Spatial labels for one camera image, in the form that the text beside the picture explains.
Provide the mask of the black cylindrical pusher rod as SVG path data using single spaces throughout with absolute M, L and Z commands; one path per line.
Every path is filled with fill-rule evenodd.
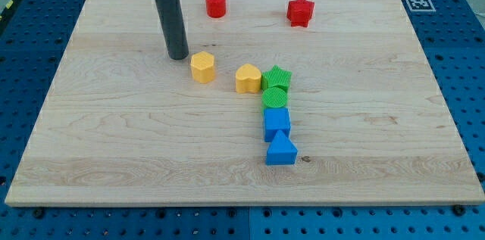
M 180 0 L 155 0 L 169 58 L 183 60 L 189 54 Z

